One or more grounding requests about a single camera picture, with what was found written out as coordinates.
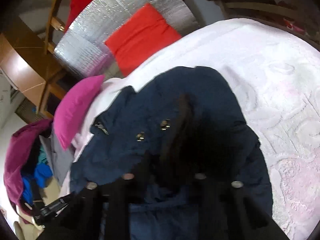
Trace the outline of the silver foil insulation panel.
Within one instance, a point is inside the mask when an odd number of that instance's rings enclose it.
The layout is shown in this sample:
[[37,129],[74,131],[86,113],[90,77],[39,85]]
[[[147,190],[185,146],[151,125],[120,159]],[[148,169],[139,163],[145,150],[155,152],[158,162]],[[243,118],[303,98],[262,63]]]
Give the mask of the silver foil insulation panel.
[[69,26],[53,55],[79,79],[102,74],[114,63],[105,41],[146,3],[182,36],[200,27],[183,0],[93,0]]

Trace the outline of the grey coat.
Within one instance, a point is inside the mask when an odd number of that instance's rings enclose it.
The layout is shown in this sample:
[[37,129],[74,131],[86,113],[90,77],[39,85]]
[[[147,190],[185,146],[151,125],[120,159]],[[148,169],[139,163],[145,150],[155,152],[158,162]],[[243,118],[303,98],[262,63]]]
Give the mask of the grey coat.
[[53,176],[61,187],[74,160],[75,148],[70,145],[64,150],[52,128],[42,132],[39,139]]

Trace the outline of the red pillow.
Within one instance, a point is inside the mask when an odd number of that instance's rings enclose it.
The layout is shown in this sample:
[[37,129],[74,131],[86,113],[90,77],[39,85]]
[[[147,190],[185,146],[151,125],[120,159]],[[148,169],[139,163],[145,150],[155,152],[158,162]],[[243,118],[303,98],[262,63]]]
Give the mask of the red pillow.
[[144,61],[182,36],[149,3],[137,10],[105,41],[120,72],[128,76]]

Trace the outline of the white fluffy blanket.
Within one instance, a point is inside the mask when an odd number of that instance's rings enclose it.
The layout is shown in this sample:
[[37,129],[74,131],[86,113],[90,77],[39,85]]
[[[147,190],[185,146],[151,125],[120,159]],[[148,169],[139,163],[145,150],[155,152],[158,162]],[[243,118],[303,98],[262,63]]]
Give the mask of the white fluffy blanket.
[[319,222],[319,52],[285,31],[246,18],[216,22],[105,81],[73,138],[75,156],[122,88],[140,90],[177,66],[210,67],[227,80],[260,139],[274,220],[290,239],[307,239]]

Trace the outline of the pink pillow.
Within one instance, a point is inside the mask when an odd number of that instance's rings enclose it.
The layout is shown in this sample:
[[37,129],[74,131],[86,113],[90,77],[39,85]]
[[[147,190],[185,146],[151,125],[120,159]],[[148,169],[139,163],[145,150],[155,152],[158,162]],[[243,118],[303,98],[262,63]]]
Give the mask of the pink pillow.
[[100,93],[103,81],[103,75],[82,79],[67,92],[58,105],[53,128],[64,150],[71,145],[92,101]]

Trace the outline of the wooden pillar cabinet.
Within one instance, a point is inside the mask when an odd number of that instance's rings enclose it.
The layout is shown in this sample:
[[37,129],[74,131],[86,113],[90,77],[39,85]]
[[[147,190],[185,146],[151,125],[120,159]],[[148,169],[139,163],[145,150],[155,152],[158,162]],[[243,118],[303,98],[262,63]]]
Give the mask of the wooden pillar cabinet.
[[36,106],[52,118],[77,78],[55,57],[43,52],[44,42],[17,16],[1,30],[1,71]]

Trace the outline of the magenta velvet garment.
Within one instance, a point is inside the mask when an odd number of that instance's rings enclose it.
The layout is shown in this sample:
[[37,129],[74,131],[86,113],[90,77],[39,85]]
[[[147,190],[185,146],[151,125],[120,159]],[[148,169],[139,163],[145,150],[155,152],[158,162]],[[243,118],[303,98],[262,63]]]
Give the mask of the magenta velvet garment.
[[21,169],[27,163],[31,148],[39,135],[52,127],[52,119],[42,119],[27,124],[12,134],[4,163],[4,186],[13,208],[18,207],[25,215],[31,210],[21,202],[23,181]]

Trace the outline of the blue garment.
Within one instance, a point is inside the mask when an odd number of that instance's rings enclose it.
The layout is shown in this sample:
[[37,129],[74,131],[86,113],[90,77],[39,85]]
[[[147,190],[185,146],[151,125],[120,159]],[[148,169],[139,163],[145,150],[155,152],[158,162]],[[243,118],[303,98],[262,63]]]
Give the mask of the blue garment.
[[51,168],[45,163],[39,163],[36,165],[35,170],[31,173],[21,172],[23,191],[22,199],[29,205],[33,204],[33,192],[32,185],[36,185],[37,189],[43,189],[47,187],[47,180],[53,176]]

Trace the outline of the navy blue puffer jacket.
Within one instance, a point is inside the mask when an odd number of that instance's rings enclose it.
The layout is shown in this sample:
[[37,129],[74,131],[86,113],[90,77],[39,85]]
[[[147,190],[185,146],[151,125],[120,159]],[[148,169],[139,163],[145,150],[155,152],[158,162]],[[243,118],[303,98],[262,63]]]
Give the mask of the navy blue puffer jacket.
[[71,190],[132,173],[130,239],[196,239],[193,175],[222,181],[268,173],[258,136],[222,75],[175,67],[135,91],[125,87],[96,117],[71,168]]

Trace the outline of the teal garment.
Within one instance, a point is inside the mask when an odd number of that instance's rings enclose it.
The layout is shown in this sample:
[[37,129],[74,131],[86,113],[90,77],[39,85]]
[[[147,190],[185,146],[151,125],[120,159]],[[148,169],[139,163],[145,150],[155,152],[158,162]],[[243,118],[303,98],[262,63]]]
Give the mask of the teal garment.
[[41,163],[48,165],[47,154],[42,145],[40,146],[40,153],[38,157],[38,164]]

